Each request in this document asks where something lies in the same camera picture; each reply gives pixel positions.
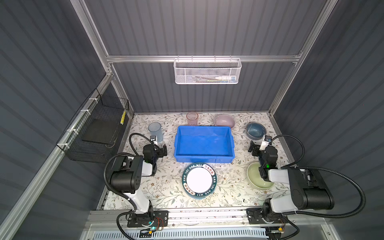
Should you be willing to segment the green rimmed white plate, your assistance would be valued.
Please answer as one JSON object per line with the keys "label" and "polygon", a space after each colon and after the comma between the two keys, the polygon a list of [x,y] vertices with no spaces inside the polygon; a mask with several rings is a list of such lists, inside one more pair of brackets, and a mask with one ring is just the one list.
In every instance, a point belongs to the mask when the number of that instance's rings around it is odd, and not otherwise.
{"label": "green rimmed white plate", "polygon": [[182,174],[182,185],[187,195],[194,199],[204,199],[212,195],[217,187],[218,176],[206,163],[193,163]]}

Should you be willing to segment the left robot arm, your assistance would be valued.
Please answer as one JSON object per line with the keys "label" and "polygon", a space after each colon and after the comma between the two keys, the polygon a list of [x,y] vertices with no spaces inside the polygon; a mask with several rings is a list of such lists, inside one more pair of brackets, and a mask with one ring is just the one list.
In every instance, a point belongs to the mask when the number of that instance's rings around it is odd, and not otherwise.
{"label": "left robot arm", "polygon": [[155,216],[151,201],[145,197],[140,189],[142,177],[152,177],[157,172],[157,161],[167,156],[167,146],[159,147],[156,136],[145,137],[133,133],[129,136],[132,144],[133,136],[143,137],[150,142],[143,147],[143,154],[118,153],[107,160],[103,179],[107,189],[127,200],[133,207],[128,213],[140,218],[153,218]]}

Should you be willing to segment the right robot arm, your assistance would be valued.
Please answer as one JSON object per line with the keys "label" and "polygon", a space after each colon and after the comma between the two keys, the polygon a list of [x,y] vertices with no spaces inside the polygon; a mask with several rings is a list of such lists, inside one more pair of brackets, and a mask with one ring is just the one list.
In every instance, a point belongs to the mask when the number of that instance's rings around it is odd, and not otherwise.
{"label": "right robot arm", "polygon": [[259,158],[258,170],[249,173],[249,178],[261,181],[255,186],[266,188],[267,184],[281,183],[290,186],[290,194],[280,198],[268,198],[262,206],[261,215],[270,220],[279,214],[299,210],[331,210],[335,200],[318,170],[300,170],[293,166],[277,167],[278,150],[272,146],[273,138],[264,136],[261,144],[251,141],[248,152]]}

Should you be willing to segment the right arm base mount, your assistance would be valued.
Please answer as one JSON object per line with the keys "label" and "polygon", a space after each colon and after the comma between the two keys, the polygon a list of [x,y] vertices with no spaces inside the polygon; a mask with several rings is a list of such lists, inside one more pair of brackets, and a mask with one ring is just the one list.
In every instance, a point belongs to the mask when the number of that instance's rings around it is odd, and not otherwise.
{"label": "right arm base mount", "polygon": [[246,209],[247,218],[249,224],[283,224],[285,225],[287,221],[284,219],[283,215],[280,213],[274,213],[262,208],[248,208]]}

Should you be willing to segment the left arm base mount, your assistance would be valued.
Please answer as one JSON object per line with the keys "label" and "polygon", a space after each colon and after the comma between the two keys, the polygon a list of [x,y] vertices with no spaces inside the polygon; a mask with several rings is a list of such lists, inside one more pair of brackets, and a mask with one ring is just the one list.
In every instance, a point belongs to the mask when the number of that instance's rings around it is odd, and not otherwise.
{"label": "left arm base mount", "polygon": [[167,227],[169,211],[154,211],[146,214],[129,214],[126,216],[128,228]]}

